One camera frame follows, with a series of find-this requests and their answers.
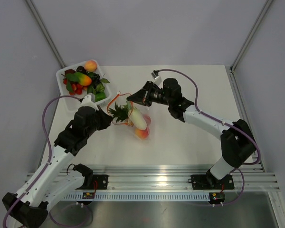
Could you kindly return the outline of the orange spiky pineapple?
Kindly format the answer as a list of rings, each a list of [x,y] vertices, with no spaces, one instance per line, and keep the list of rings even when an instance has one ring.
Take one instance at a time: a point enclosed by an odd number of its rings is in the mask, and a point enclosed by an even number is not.
[[[115,103],[114,107],[108,107],[107,111],[112,116],[114,125],[132,126],[133,124],[129,120],[129,115],[132,109],[133,106],[130,103],[125,105],[118,105]]]

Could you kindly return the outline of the red bell pepper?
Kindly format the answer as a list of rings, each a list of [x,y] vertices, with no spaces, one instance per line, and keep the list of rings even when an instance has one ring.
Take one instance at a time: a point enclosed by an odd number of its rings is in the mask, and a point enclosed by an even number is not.
[[[147,114],[144,114],[144,115],[143,115],[143,118],[144,118],[144,120],[145,120],[147,126],[149,126],[149,125],[151,124],[151,118],[150,118],[150,116],[147,115]]]

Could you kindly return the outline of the clear zip bag orange zipper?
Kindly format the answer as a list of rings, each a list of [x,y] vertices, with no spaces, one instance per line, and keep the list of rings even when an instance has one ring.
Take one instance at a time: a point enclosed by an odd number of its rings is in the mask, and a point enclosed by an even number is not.
[[[152,119],[148,109],[128,101],[130,93],[118,92],[107,105],[107,112],[113,118],[113,124],[125,126],[140,140],[146,140],[150,136]]]

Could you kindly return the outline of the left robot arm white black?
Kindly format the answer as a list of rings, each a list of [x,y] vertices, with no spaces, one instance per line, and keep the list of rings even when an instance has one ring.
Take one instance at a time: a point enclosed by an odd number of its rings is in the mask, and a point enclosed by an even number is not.
[[[78,164],[69,175],[56,184],[53,181],[87,144],[89,137],[96,131],[111,125],[113,118],[100,107],[82,106],[66,128],[58,135],[54,146],[49,148],[49,158],[16,193],[6,193],[2,202],[7,210],[3,220],[6,227],[8,217],[28,228],[39,228],[52,208],[69,192],[93,184],[93,171]]]

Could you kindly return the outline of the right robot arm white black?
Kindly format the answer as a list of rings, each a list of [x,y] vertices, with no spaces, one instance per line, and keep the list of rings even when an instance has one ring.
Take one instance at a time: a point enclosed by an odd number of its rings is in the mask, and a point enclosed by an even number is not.
[[[200,182],[207,189],[217,189],[227,175],[243,165],[257,150],[252,132],[244,120],[231,122],[204,113],[195,102],[182,95],[181,86],[174,78],[164,80],[162,88],[148,81],[127,100],[147,107],[152,103],[167,105],[173,118],[197,126],[220,140],[221,158],[203,175]]]

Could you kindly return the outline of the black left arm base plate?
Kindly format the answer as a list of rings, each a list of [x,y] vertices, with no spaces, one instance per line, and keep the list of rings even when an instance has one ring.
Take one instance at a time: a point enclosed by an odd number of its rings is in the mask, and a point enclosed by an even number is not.
[[[84,184],[77,190],[106,190],[108,186],[108,175],[96,174],[92,178],[84,180]]]

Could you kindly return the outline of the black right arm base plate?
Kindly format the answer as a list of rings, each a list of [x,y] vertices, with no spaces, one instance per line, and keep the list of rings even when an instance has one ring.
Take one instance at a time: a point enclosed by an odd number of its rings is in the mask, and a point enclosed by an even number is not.
[[[233,190],[235,188],[233,178],[230,174],[223,179],[217,180],[206,174],[194,174],[190,176],[189,183],[194,190]]]

